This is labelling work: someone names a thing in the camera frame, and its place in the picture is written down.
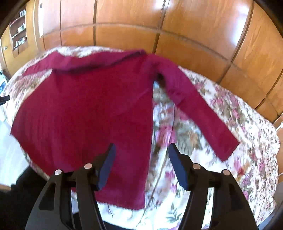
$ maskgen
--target wooden cabinet door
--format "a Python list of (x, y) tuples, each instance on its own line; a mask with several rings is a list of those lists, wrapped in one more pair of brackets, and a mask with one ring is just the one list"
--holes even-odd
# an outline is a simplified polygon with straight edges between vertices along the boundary
[(4, 34), (2, 35), (1, 41), (2, 41), (2, 52), (6, 61), (6, 66), (8, 71), (11, 73), (11, 67), (14, 65), (15, 58), (13, 55), (13, 48), (11, 46), (9, 27), (7, 27)]
[(1, 65), (1, 70), (4, 72), (4, 74), (6, 75), (6, 77), (10, 78), (10, 74), (8, 72), (7, 66), (6, 66), (6, 62), (4, 59), (4, 54), (3, 54), (3, 46), (2, 46), (2, 40), (0, 39), (0, 65)]

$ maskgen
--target pink flower print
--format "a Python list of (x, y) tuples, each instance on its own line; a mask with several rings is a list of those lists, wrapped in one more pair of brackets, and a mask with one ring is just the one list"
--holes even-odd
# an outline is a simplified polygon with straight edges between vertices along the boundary
[(240, 117), (238, 111), (235, 110), (235, 109), (232, 110), (232, 114), (233, 114), (233, 116), (234, 116), (236, 119), (238, 119), (238, 118)]
[(234, 95), (229, 94), (229, 97), (230, 97), (230, 101), (231, 101), (232, 106), (234, 106), (234, 107), (239, 106), (239, 102)]
[(169, 145), (170, 136), (172, 133), (172, 126), (162, 125), (156, 132), (156, 142), (161, 148)]
[(177, 191), (177, 184), (171, 184), (171, 192), (176, 192)]
[(258, 170), (261, 172), (263, 170), (263, 168), (265, 168), (265, 163), (262, 160), (260, 160), (260, 164), (258, 166)]
[(219, 97), (225, 97), (226, 96), (226, 91), (224, 88), (222, 88), (221, 86), (216, 86), (215, 90), (217, 91), (217, 94)]
[(181, 221), (182, 221), (182, 219), (180, 219), (180, 221), (177, 223), (177, 226), (176, 226), (176, 227), (170, 228), (169, 230), (178, 230)]
[(252, 157), (251, 157), (254, 161), (256, 161), (257, 160), (257, 158), (256, 158), (256, 153), (255, 153), (255, 151), (254, 150), (252, 150)]
[(250, 183), (250, 176), (248, 175), (243, 179), (243, 186), (247, 186), (249, 183)]
[(154, 108), (157, 105), (157, 102), (155, 100), (152, 100), (152, 108)]
[(211, 103), (211, 105), (214, 107), (214, 106), (216, 105), (216, 100), (215, 100), (215, 98), (211, 99), (211, 100), (210, 100), (210, 103)]
[(242, 126), (241, 129), (243, 130), (244, 133), (246, 133), (246, 127)]
[(223, 99), (221, 99), (221, 98), (216, 98), (216, 104), (218, 104), (218, 105), (223, 105)]
[(189, 120), (189, 117), (184, 112), (182, 112), (180, 109), (175, 107), (175, 119), (187, 121)]
[(201, 90), (203, 88), (203, 86), (204, 86), (204, 83), (203, 82), (198, 82), (194, 86), (195, 86), (195, 88), (197, 90)]
[(169, 144), (176, 142), (176, 130), (173, 128), (169, 140)]
[(166, 109), (166, 112), (172, 114), (174, 112), (174, 107), (169, 107)]
[(238, 172), (238, 176), (243, 176), (244, 175), (244, 170), (242, 168), (242, 163), (240, 161), (240, 157), (238, 156), (236, 160), (234, 160), (234, 167)]
[(244, 194), (245, 198), (246, 198), (247, 201), (248, 201), (248, 192), (247, 192), (247, 191), (243, 191), (243, 194)]
[(242, 164), (241, 164), (239, 156), (236, 158), (236, 160), (234, 160), (234, 167), (235, 167), (235, 169), (237, 171), (242, 167)]
[(170, 172), (165, 172), (165, 178), (169, 179), (169, 180), (172, 180), (175, 178), (175, 172), (174, 170), (172, 169)]
[(156, 206), (160, 206), (161, 204), (162, 204), (162, 201), (160, 201), (160, 200), (157, 200), (156, 203), (155, 203)]

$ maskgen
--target bookshelf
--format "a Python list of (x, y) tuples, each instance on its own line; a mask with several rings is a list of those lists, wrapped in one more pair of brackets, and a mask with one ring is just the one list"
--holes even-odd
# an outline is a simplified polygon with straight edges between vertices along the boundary
[(28, 47), (25, 16), (26, 5), (19, 10), (9, 25), (14, 57)]

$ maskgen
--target metal screw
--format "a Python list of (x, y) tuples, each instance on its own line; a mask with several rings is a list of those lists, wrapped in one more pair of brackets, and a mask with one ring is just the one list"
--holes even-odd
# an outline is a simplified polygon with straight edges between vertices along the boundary
[(226, 175), (226, 176), (229, 176), (230, 175), (230, 171), (225, 169), (225, 170), (223, 170), (223, 174)]
[(54, 172), (55, 175), (60, 175), (61, 173), (62, 173), (62, 170), (61, 170), (61, 169), (57, 169), (57, 170)]
[(200, 166), (199, 164), (193, 164), (193, 168), (194, 168), (194, 169), (200, 169), (201, 166)]
[(85, 169), (91, 169), (91, 168), (92, 168), (92, 164), (91, 163), (85, 164)]

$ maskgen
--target black clamp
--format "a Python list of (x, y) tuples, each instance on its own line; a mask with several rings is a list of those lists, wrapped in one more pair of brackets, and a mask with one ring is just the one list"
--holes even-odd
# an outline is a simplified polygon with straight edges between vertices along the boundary
[(9, 101), (11, 99), (11, 97), (8, 95), (8, 96), (5, 96), (5, 97), (0, 97), (0, 105), (3, 105), (5, 104), (7, 101)]
[(208, 188), (214, 188), (213, 210), (209, 229), (257, 230), (254, 216), (238, 183), (229, 170), (221, 173), (206, 170), (169, 145), (169, 158), (179, 184), (191, 191), (179, 230), (201, 230)]
[[(239, 185), (228, 170), (207, 171), (169, 145), (169, 157), (179, 184), (191, 191), (179, 230), (201, 230), (208, 188), (214, 188), (213, 211), (209, 229), (257, 230), (254, 216)], [(74, 172), (58, 169), (40, 193), (25, 230), (73, 230), (71, 188), (76, 187), (82, 230), (108, 230), (114, 225), (101, 218), (94, 192), (108, 179), (115, 158), (115, 146)]]
[(75, 229), (71, 207), (71, 188), (76, 188), (83, 230), (106, 230), (93, 191), (99, 191), (110, 174), (115, 146), (79, 170), (64, 173), (58, 169), (41, 191), (29, 216), (25, 230)]

